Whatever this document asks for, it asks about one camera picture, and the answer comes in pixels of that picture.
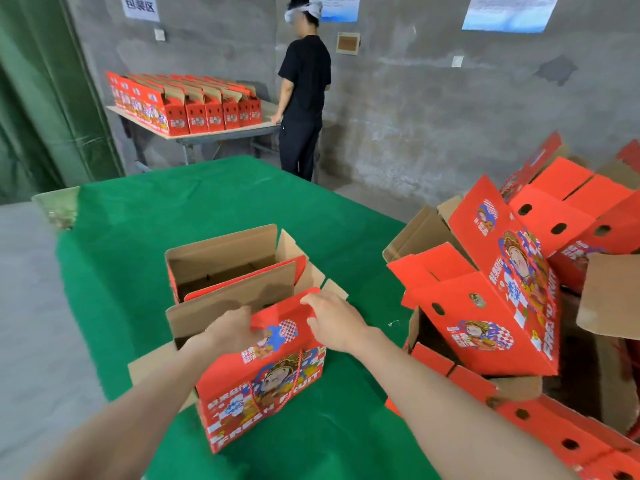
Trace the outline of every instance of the white headband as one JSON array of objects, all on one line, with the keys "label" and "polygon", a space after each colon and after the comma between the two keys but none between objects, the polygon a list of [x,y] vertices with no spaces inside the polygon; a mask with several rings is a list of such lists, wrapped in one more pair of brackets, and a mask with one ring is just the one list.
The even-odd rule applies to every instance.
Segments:
[{"label": "white headband", "polygon": [[309,15],[315,16],[320,20],[320,17],[322,17],[322,2],[318,0],[309,0],[309,3],[304,6],[287,10],[284,14],[284,19],[286,23],[293,23],[293,15],[304,12],[307,12]]}]

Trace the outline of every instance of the red rope handle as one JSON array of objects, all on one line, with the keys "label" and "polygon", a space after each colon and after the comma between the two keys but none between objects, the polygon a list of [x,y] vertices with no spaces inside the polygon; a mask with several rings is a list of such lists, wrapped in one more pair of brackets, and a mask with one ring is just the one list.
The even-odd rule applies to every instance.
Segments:
[{"label": "red rope handle", "polygon": [[[276,409],[274,409],[273,412],[269,413],[269,415],[276,414],[277,412],[279,412],[284,407],[284,405],[287,404],[289,400],[293,397],[293,392],[295,391],[296,386],[298,384],[298,379],[300,378],[300,371],[302,369],[302,353],[303,351],[300,350],[300,353],[298,354],[298,369],[296,370],[296,377],[295,379],[293,379],[293,387],[291,387],[291,390],[289,391],[285,400],[281,402],[281,404]],[[261,412],[262,410],[258,405],[258,400],[255,398],[255,390],[253,389],[253,385],[251,386],[251,400],[253,405],[255,406],[255,409],[258,412]]]}]

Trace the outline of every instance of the person's right hand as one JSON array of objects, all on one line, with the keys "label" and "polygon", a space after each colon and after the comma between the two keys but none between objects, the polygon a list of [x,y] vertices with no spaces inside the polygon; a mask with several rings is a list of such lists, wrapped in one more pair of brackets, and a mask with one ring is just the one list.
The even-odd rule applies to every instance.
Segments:
[{"label": "person's right hand", "polygon": [[369,329],[358,311],[334,293],[309,293],[300,303],[314,309],[317,318],[309,318],[307,323],[316,340],[330,349],[353,353]]}]

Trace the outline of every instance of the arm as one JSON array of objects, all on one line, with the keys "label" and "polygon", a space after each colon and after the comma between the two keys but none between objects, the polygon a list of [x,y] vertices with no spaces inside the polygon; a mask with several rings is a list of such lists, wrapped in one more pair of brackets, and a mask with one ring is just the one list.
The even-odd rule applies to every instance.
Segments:
[{"label": "arm", "polygon": [[280,103],[278,104],[278,110],[276,114],[271,118],[271,122],[273,124],[277,124],[282,119],[282,115],[284,114],[284,110],[289,105],[289,101],[291,101],[291,95],[293,94],[293,88],[295,85],[289,79],[282,80],[282,87],[280,88]]},{"label": "arm", "polygon": [[[356,357],[388,393],[443,480],[576,480],[544,444],[368,327],[347,302],[320,293],[303,298],[309,325],[325,346]],[[494,468],[488,458],[500,458]]]},{"label": "arm", "polygon": [[192,337],[174,359],[73,432],[28,480],[140,480],[200,376],[220,355],[264,338],[248,307],[227,312]]}]

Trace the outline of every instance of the green tablecloth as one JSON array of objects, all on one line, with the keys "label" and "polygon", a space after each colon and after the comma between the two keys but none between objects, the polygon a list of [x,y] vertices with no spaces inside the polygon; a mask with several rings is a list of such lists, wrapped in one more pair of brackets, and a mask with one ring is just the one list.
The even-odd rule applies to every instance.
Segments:
[{"label": "green tablecloth", "polygon": [[[404,342],[410,311],[381,257],[403,224],[251,157],[154,171],[83,186],[76,226],[58,244],[109,400],[131,387],[129,362],[171,340],[164,251],[269,223],[292,234],[368,323]],[[195,408],[183,411],[147,478],[437,479],[385,399],[361,364],[329,351],[318,382],[218,455]]]}]

